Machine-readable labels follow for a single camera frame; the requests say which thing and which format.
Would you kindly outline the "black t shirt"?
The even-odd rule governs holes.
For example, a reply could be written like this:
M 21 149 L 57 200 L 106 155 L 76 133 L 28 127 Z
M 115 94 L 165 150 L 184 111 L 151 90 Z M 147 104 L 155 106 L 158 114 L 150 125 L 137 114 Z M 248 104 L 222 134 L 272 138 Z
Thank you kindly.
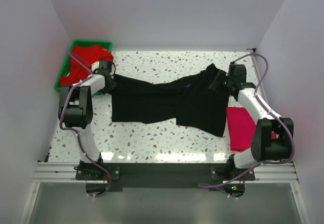
M 160 84 L 115 75 L 112 121 L 150 124 L 174 118 L 177 125 L 222 137 L 229 95 L 210 89 L 220 72 L 211 64 L 199 74 Z

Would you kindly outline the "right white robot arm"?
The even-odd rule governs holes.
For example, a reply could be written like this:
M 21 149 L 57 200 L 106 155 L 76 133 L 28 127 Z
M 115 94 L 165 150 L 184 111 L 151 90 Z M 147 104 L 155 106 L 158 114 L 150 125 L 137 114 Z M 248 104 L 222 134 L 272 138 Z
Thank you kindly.
M 247 82 L 245 65 L 232 62 L 228 73 L 219 72 L 209 89 L 224 92 L 235 98 L 256 124 L 251 146 L 231 155 L 224 167 L 217 170 L 223 175 L 237 169 L 250 169 L 261 163 L 280 164 L 294 155 L 294 123 L 273 111 L 258 93 L 258 85 Z

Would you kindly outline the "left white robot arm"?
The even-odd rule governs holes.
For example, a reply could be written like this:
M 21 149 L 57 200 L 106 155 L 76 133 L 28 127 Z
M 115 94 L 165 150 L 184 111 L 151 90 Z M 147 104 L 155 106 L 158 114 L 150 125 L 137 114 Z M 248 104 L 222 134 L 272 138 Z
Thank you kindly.
M 91 129 L 94 113 L 92 97 L 97 92 L 107 94 L 116 88 L 117 84 L 113 80 L 116 67 L 112 61 L 100 60 L 94 71 L 90 68 L 86 70 L 89 75 L 85 78 L 61 87 L 59 127 L 74 134 L 81 162 L 99 165 L 102 157 Z

